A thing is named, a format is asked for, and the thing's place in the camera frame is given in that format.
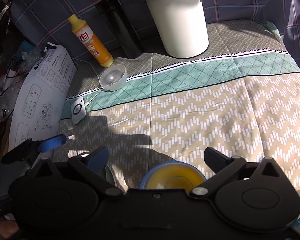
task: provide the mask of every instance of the black cylindrical bottle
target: black cylindrical bottle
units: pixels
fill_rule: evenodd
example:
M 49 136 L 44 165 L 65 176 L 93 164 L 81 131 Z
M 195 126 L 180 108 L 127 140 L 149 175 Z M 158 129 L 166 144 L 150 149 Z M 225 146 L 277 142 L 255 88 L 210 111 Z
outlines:
M 127 57 L 131 59 L 139 57 L 143 50 L 141 42 L 119 1 L 101 0 L 96 4 L 96 8 L 108 24 Z

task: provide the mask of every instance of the instruction manual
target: instruction manual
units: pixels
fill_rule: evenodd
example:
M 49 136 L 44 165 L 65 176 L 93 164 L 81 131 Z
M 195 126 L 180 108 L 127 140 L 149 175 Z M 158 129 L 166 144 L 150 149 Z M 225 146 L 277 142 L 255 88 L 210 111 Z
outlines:
M 10 127 L 9 151 L 28 138 L 57 135 L 63 104 L 76 67 L 67 50 L 48 43 L 19 92 Z

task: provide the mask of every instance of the white pitcher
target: white pitcher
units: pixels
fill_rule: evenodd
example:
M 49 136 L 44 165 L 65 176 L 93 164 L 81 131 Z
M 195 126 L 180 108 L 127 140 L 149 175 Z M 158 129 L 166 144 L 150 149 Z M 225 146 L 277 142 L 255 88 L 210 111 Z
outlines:
M 208 45 L 202 0 L 146 0 L 167 53 L 194 57 Z

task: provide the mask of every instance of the plaid cloth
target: plaid cloth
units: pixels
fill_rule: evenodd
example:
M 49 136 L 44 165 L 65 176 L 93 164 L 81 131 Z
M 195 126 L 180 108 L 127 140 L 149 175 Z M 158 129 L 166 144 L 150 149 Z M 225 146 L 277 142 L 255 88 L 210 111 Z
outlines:
M 30 41 L 65 46 L 72 57 L 92 58 L 71 33 L 67 18 L 75 13 L 87 21 L 108 50 L 119 43 L 95 8 L 100 0 L 12 0 L 12 21 Z M 146 0 L 119 0 L 141 40 L 158 35 Z M 275 24 L 287 50 L 300 67 L 300 0 L 204 0 L 206 23 L 234 19 Z

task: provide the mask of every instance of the white cable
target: white cable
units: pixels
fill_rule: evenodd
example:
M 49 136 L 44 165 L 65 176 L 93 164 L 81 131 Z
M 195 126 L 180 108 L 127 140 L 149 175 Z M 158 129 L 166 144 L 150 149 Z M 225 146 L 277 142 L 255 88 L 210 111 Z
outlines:
M 85 60 L 82 60 L 82 59 L 73 58 L 73 57 L 72 57 L 72 59 L 73 59 L 73 60 L 79 60 L 79 61 L 83 61 L 83 62 L 85 62 L 85 63 L 88 63 L 88 64 L 91 66 L 91 68 L 93 69 L 93 71 L 95 72 L 95 74 L 96 74 L 96 76 L 97 76 L 97 78 L 98 78 L 98 81 L 99 81 L 99 88 L 98 88 L 97 93 L 95 94 L 95 96 L 94 96 L 93 98 L 91 98 L 88 102 L 86 102 L 86 103 L 84 104 L 84 106 L 88 106 L 88 105 L 96 98 L 96 96 L 99 94 L 99 91 L 100 91 L 100 78 L 99 78 L 99 76 L 98 76 L 96 70 L 94 69 L 94 67 L 93 67 L 88 61 L 85 61 Z

